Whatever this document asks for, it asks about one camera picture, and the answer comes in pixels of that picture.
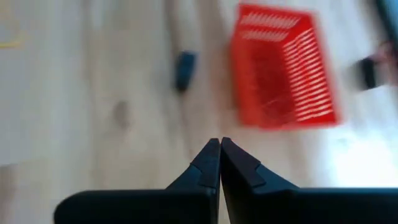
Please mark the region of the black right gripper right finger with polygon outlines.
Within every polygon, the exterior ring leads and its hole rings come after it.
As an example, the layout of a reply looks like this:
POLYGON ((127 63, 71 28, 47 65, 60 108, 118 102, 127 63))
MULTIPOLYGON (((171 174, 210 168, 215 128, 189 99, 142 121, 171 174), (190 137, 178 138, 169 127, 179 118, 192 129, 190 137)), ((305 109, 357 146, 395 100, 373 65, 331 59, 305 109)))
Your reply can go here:
POLYGON ((398 224, 398 188, 303 188, 230 138, 221 182, 231 224, 398 224))

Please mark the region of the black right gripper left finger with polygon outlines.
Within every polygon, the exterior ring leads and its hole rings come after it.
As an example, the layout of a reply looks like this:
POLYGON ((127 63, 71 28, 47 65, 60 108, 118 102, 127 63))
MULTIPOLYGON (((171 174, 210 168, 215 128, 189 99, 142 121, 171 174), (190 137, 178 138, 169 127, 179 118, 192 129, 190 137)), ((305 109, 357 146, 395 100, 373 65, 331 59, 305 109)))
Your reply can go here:
POLYGON ((165 189, 87 190, 62 200, 54 224, 217 224, 220 141, 210 139, 165 189))

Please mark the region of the black rubber band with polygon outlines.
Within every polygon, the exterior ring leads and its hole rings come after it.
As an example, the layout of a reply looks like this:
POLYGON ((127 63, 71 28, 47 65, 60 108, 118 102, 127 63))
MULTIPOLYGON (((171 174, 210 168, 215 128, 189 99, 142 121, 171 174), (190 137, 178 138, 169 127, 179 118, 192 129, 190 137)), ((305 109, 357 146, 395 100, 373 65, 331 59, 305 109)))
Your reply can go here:
POLYGON ((195 52, 182 51, 177 57, 175 67, 175 87, 178 92, 188 89, 195 71, 197 55, 195 52))

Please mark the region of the red plastic basket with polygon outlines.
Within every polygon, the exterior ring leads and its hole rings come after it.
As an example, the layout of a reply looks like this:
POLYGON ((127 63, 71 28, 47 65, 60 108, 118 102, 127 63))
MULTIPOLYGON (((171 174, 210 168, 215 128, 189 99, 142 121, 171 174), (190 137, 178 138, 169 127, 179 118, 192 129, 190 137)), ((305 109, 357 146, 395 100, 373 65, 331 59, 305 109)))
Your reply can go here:
POLYGON ((299 129, 340 122, 314 13, 241 2, 230 46, 234 89, 243 125, 299 129), (282 59, 293 106, 292 118, 284 122, 267 119, 261 110, 252 59, 256 52, 276 50, 282 59))

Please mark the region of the black clip near top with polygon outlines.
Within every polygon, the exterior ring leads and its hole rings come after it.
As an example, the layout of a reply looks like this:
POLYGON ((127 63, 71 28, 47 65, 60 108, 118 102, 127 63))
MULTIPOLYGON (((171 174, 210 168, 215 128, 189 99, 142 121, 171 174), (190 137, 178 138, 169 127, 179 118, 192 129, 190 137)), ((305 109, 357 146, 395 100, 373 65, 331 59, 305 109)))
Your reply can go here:
POLYGON ((377 87, 376 61, 372 57, 365 57, 355 63, 356 80, 362 91, 377 87))

